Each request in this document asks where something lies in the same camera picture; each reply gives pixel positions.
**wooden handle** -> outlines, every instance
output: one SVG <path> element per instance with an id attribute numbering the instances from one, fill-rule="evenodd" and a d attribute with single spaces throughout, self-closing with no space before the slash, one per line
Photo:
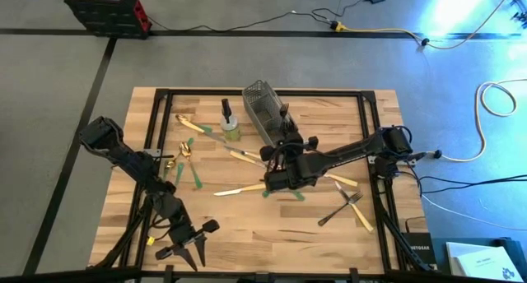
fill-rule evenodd
<path id="1" fill-rule="evenodd" d="M 359 218 L 359 220 L 362 222 L 362 225 L 364 225 L 366 230 L 371 233 L 373 231 L 373 226 L 370 225 L 370 222 L 368 222 L 368 220 L 364 217 L 364 215 L 359 210 L 359 208 L 357 208 L 357 205 L 351 204 L 351 206 L 353 210 L 355 211 L 355 214 L 357 214 L 357 217 Z"/>
<path id="2" fill-rule="evenodd" d="M 345 184 L 351 185 L 353 187 L 357 187 L 357 185 L 359 184 L 356 181 L 353 181 L 351 179 L 345 179 L 344 177 L 340 177 L 340 176 L 337 176 L 337 175 L 334 175 L 334 174 L 326 173 L 324 176 L 325 177 L 330 177 L 333 180 L 337 180 L 337 181 L 339 181 L 341 183 L 345 183 Z"/>
<path id="3" fill-rule="evenodd" d="M 235 152 L 235 151 L 231 151 L 231 152 L 229 152 L 229 153 L 230 153 L 232 156 L 234 156 L 236 159 L 238 159 L 238 160 L 244 160 L 244 161 L 246 161 L 246 162 L 248 162 L 248 163 L 251 163 L 251 164 L 253 164 L 253 165 L 260 166 L 260 164 L 257 163 L 256 160 L 251 160 L 250 158 L 248 158 L 248 157 L 245 156 L 245 155 L 241 155 L 241 154 L 239 154 L 239 153 L 237 153 L 237 152 Z"/>
<path id="4" fill-rule="evenodd" d="M 182 123 L 183 125 L 185 125 L 186 127 L 189 127 L 191 129 L 193 129 L 194 131 L 198 131 L 198 132 L 205 132 L 203 129 L 201 129 L 200 127 L 198 126 L 195 126 L 193 125 L 191 122 L 189 121 L 186 121 L 186 120 L 180 120 L 180 123 Z"/>
<path id="5" fill-rule="evenodd" d="M 248 155 L 248 156 L 254 157 L 255 159 L 262 160 L 262 158 L 259 155 L 256 155 L 254 153 L 246 151 L 245 154 Z"/>
<path id="6" fill-rule="evenodd" d="M 244 191 L 259 190 L 259 189 L 265 189 L 265 184 L 261 183 L 261 184 L 250 185 L 248 187 L 242 188 L 241 191 L 244 192 Z"/>

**black metal frame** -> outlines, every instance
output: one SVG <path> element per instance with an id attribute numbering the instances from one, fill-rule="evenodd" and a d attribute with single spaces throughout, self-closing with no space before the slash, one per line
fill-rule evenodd
<path id="1" fill-rule="evenodd" d="M 340 91 L 340 90 L 277 90 L 277 93 L 282 96 L 338 96 L 356 98 L 359 108 L 359 117 L 361 120 L 361 129 L 363 137 L 368 136 L 368 122 L 366 118 L 365 100 L 370 103 L 371 116 L 373 120 L 373 127 L 380 126 L 379 114 L 377 112 L 377 104 L 375 100 L 375 92 L 371 90 L 364 91 Z M 161 121 L 161 130 L 157 142 L 157 149 L 162 149 L 165 144 L 166 130 L 168 128 L 168 121 L 170 117 L 170 108 L 172 100 L 175 95 L 241 95 L 241 90 L 178 90 L 178 89 L 157 89 L 154 95 L 154 102 L 148 123 L 147 136 L 145 138 L 145 149 L 152 148 L 152 138 L 155 132 L 156 118 L 159 113 L 161 101 L 166 99 L 166 104 Z M 394 195 L 391 189 L 391 181 L 385 180 L 385 195 L 388 203 L 388 211 L 384 209 L 380 199 L 378 180 L 374 177 L 374 169 L 371 164 L 368 164 L 370 173 L 371 189 L 373 191 L 373 204 L 375 210 L 375 218 L 378 229 L 379 245 L 381 259 L 383 263 L 384 274 L 376 275 L 360 275 L 356 268 L 350 268 L 349 273 L 345 274 L 310 274 L 310 273 L 273 273 L 273 272 L 218 272 L 218 271 L 174 271 L 174 266 L 167 266 L 164 271 L 143 271 L 142 260 L 146 247 L 147 230 L 150 223 L 151 212 L 145 212 L 147 218 L 143 221 L 141 234 L 138 245 L 138 254 L 135 257 L 134 265 L 129 267 L 128 256 L 131 243 L 128 243 L 121 253 L 121 260 L 119 267 L 93 267 L 80 271 L 61 271 L 55 273 L 45 273 L 22 276 L 12 276 L 0 278 L 0 283 L 18 283 L 18 282 L 106 282 L 106 281 L 122 281 L 128 279 L 135 279 L 140 282 L 143 277 L 158 277 L 164 278 L 165 283 L 176 282 L 180 278 L 214 278 L 214 279 L 248 279 L 257 283 L 274 282 L 276 279 L 304 279 L 304 280 L 346 280 L 351 283 L 359 283 L 359 281 L 389 281 L 389 282 L 431 282 L 431 283 L 492 283 L 486 279 L 459 277 L 442 275 L 430 271 L 406 271 L 405 256 L 408 262 L 412 262 L 412 257 L 417 256 L 410 248 L 404 237 L 399 231 L 399 223 L 397 220 L 397 210 L 394 203 Z M 139 213 L 139 202 L 141 197 L 141 190 L 136 186 L 133 195 L 133 202 L 130 207 L 130 216 L 128 217 L 128 226 L 131 226 L 132 220 L 136 214 Z M 387 237 L 385 233 L 385 226 L 388 227 L 390 233 L 394 236 L 395 246 L 397 251 L 397 260 L 400 270 L 391 268 L 389 260 L 389 250 L 387 247 Z"/>
<path id="2" fill-rule="evenodd" d="M 379 119 L 379 113 L 377 111 L 377 103 L 375 99 L 375 92 L 372 90 L 277 90 L 277 94 L 280 96 L 322 96 L 322 97 L 350 97 L 350 98 L 356 98 L 357 99 L 357 105 L 359 108 L 359 117 L 361 120 L 361 130 L 362 130 L 362 136 L 364 138 L 369 136 L 368 131 L 368 121 L 366 117 L 366 106 L 365 101 L 368 101 L 371 107 L 371 117 L 373 121 L 373 128 L 377 129 L 380 127 L 380 119 Z M 148 129 L 147 129 L 147 135 L 145 138 L 145 144 L 144 148 L 149 149 L 152 148 L 152 140 L 154 137 L 155 132 L 155 126 L 156 126 L 156 119 L 159 114 L 159 108 L 161 105 L 161 102 L 163 99 L 166 100 L 165 108 L 163 111 L 162 121 L 161 121 L 161 129 L 159 131 L 159 137 L 157 141 L 156 148 L 163 151 L 164 145 L 165 145 L 165 137 L 166 137 L 166 130 L 168 128 L 168 121 L 170 117 L 170 109 L 173 103 L 173 98 L 175 95 L 241 95 L 241 89 L 239 90 L 204 90 L 204 89 L 156 89 L 156 93 L 154 95 L 154 101 L 152 105 L 152 112 L 150 114 L 150 121 L 148 123 Z M 389 259 L 389 250 L 388 250 L 388 240 L 386 237 L 385 232 L 385 222 L 383 217 L 384 207 L 382 204 L 382 201 L 380 200 L 380 194 L 379 194 L 379 186 L 378 186 L 378 179 L 374 175 L 374 170 L 372 165 L 368 164 L 369 169 L 369 175 L 370 175 L 370 182 L 371 182 L 371 189 L 372 189 L 372 195 L 373 197 L 373 203 L 374 203 L 374 210 L 375 210 L 375 221 L 377 225 L 378 230 L 378 238 L 379 238 L 379 245 L 380 245 L 380 254 L 382 259 L 382 264 L 385 272 L 390 271 L 391 268 L 391 262 Z M 391 189 L 391 181 L 385 180 L 385 195 L 386 195 L 386 201 L 388 204 L 388 213 L 389 217 L 394 221 L 394 224 L 397 227 L 397 230 L 399 229 L 399 222 L 397 218 L 397 209 L 395 207 L 395 201 L 394 201 L 394 194 Z M 128 217 L 128 225 L 130 224 L 131 220 L 135 217 L 135 215 L 138 213 L 139 208 L 139 202 L 140 202 L 141 192 L 137 189 L 133 194 L 133 202 L 130 207 L 130 216 Z M 142 261 L 145 251 L 145 246 L 147 243 L 147 225 L 150 223 L 150 215 L 151 212 L 146 212 L 147 218 L 145 221 L 143 221 L 142 228 L 141 228 L 141 234 L 138 241 L 138 252 L 135 257 L 135 263 L 133 264 L 134 267 L 141 268 L 142 267 Z M 131 244 L 128 244 L 125 247 L 125 250 L 123 252 L 123 255 L 121 256 L 119 266 L 120 267 L 126 267 L 128 265 L 128 255 L 129 255 L 129 249 Z M 403 251 L 399 247 L 397 243 L 395 243 L 396 247 L 396 254 L 397 254 L 397 262 L 399 264 L 400 270 L 406 270 L 406 263 L 405 263 L 405 257 L 403 255 Z M 210 276 L 210 272 L 193 272 L 193 276 L 200 277 L 200 275 L 204 276 Z M 216 273 L 217 276 L 225 276 L 226 274 L 229 274 L 229 276 L 232 274 L 230 272 L 218 272 Z M 285 274 L 273 274 L 273 277 L 282 277 L 282 275 Z M 332 274 L 325 275 L 326 279 L 329 278 L 337 278 L 343 279 L 348 278 L 350 280 L 349 275 L 344 276 L 335 276 Z M 380 279 L 381 274 L 378 276 L 368 276 L 369 279 Z"/>

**metal utensil holder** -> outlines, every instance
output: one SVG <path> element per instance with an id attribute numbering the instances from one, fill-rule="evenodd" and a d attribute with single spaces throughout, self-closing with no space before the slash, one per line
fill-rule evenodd
<path id="1" fill-rule="evenodd" d="M 249 114 L 259 135 L 265 144 L 275 146 L 277 141 L 283 139 L 280 131 L 282 101 L 277 93 L 266 81 L 256 81 L 252 86 L 243 89 L 241 95 L 245 111 Z M 287 114 L 287 117 L 295 124 L 290 114 Z"/>

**notebook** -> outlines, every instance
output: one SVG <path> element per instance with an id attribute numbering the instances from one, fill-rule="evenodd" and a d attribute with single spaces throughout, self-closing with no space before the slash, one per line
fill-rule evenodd
<path id="1" fill-rule="evenodd" d="M 465 276 L 523 282 L 503 247 L 492 247 L 455 258 Z"/>
<path id="2" fill-rule="evenodd" d="M 489 248 L 493 248 L 493 247 L 446 242 L 446 253 L 448 254 L 448 262 L 450 264 L 450 273 L 454 276 L 464 276 L 463 272 L 459 268 L 458 262 L 455 261 L 455 257 L 461 256 L 464 254 L 475 253 L 477 251 L 481 251 L 481 250 L 485 250 Z"/>

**gold spoon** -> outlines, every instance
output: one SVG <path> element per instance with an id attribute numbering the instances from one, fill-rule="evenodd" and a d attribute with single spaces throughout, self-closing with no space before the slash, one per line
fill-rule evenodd
<path id="1" fill-rule="evenodd" d="M 190 169 L 192 170 L 192 174 L 194 175 L 194 182 L 196 183 L 196 188 L 200 189 L 203 187 L 201 180 L 199 180 L 198 174 L 196 173 L 196 169 L 194 168 L 194 164 L 190 161 L 190 156 L 192 155 L 192 151 L 190 150 L 189 144 L 187 142 L 181 142 L 180 143 L 180 151 L 181 155 L 183 155 L 190 164 Z"/>

